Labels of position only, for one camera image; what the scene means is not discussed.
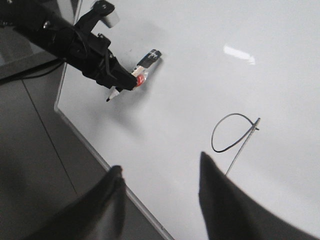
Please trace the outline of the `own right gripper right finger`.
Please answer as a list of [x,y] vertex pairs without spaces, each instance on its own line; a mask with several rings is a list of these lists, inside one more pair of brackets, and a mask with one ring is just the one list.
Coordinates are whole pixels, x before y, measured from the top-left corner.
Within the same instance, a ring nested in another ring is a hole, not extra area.
[[313,240],[239,189],[204,151],[199,159],[199,204],[210,240]]

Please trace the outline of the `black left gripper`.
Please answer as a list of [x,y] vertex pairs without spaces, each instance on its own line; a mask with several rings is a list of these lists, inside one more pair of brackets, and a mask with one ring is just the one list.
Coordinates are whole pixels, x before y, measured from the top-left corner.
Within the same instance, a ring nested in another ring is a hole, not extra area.
[[109,50],[103,34],[84,34],[73,27],[53,31],[54,55],[108,89],[133,90],[137,79],[124,69]]

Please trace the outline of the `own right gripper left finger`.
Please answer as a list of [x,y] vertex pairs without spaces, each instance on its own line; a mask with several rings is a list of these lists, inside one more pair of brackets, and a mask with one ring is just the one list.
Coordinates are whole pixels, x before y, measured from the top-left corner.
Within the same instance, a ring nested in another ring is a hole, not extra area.
[[101,227],[102,240],[118,240],[126,216],[122,167],[112,166],[86,194],[68,205],[25,240],[84,240]]

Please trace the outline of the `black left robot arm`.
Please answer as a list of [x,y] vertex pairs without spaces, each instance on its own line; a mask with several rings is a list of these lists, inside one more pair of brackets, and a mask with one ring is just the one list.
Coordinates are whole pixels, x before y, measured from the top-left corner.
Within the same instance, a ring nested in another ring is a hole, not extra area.
[[[97,84],[132,90],[137,85],[136,77],[124,69],[109,50],[110,40],[92,32],[99,21],[109,25],[108,17],[114,11],[112,3],[97,0],[90,11],[71,24],[38,0],[3,0],[0,21],[13,26],[30,42],[78,69]],[[122,168],[113,166],[92,189],[32,233],[29,239],[85,239],[111,203],[115,207],[112,234],[118,239],[124,225],[125,191]]]

